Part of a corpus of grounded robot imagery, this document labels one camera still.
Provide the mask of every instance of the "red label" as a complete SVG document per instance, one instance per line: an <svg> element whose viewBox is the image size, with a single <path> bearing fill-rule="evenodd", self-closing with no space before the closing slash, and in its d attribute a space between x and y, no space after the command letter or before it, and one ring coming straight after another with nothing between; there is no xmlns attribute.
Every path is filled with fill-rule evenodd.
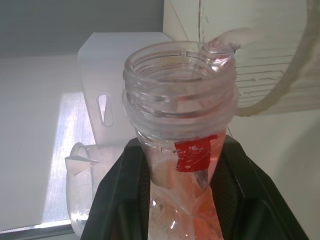
<svg viewBox="0 0 320 240"><path fill-rule="evenodd" d="M212 148L210 141L217 138L217 135L211 135L192 141L175 142L174 146L178 154L176 170L190 173L208 169Z"/></svg>

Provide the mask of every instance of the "clear plastic bottle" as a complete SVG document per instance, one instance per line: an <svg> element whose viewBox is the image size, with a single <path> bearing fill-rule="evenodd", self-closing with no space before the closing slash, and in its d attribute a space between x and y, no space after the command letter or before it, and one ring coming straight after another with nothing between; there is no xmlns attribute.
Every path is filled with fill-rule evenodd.
<svg viewBox="0 0 320 240"><path fill-rule="evenodd" d="M176 41L125 62L123 106L151 174L149 240L223 239L209 183L237 110L233 53Z"/></svg>

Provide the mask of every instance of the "clear plastic jug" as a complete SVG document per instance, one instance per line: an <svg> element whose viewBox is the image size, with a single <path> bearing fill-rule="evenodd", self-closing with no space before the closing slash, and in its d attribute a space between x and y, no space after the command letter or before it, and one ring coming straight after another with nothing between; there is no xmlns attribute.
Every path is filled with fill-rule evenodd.
<svg viewBox="0 0 320 240"><path fill-rule="evenodd" d="M88 145L78 142L65 158L66 201L74 232L81 236L99 183L122 154L125 144Z"/></svg>

